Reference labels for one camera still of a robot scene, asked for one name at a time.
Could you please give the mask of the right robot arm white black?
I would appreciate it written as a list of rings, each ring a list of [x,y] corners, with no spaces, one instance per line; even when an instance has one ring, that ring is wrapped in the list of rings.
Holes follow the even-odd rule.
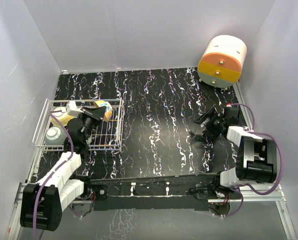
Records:
[[[269,195],[281,181],[283,167],[278,167],[276,142],[263,133],[239,125],[241,111],[238,104],[229,104],[222,113],[214,107],[194,120],[205,124],[203,135],[214,141],[220,135],[238,147],[234,168],[216,174],[212,183],[212,194],[224,198],[229,191],[248,186],[258,195]]]

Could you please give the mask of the orange blue floral bowl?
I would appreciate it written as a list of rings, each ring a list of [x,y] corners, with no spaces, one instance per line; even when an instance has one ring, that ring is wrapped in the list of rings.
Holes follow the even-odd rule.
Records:
[[[113,115],[113,108],[111,104],[108,101],[97,100],[94,102],[94,105],[96,107],[106,107],[105,114],[104,114],[104,121],[109,122],[109,120],[111,120]]]

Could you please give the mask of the grey bowl red rim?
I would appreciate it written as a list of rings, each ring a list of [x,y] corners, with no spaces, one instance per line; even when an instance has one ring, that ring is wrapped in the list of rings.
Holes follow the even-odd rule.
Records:
[[[44,142],[47,146],[62,146],[66,138],[67,134],[63,128],[53,126],[47,130]]]

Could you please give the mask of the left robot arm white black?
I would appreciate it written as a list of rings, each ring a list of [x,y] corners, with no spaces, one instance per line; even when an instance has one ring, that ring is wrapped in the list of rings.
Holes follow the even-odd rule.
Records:
[[[88,154],[92,131],[102,124],[106,107],[67,106],[67,110],[73,119],[61,126],[66,139],[59,160],[43,178],[36,183],[28,183],[22,192],[20,225],[31,228],[34,236],[38,229],[56,230],[62,212],[72,201],[76,197],[88,199],[92,194],[91,185],[71,176]]]

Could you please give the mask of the yellow teal patterned bowl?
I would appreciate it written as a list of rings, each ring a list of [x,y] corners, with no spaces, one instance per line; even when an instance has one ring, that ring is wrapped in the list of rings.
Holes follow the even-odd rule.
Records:
[[[63,126],[67,126],[68,122],[73,119],[73,116],[70,116],[67,113],[67,109],[64,106],[60,106],[55,108],[53,111],[51,111],[51,114],[62,123]]]

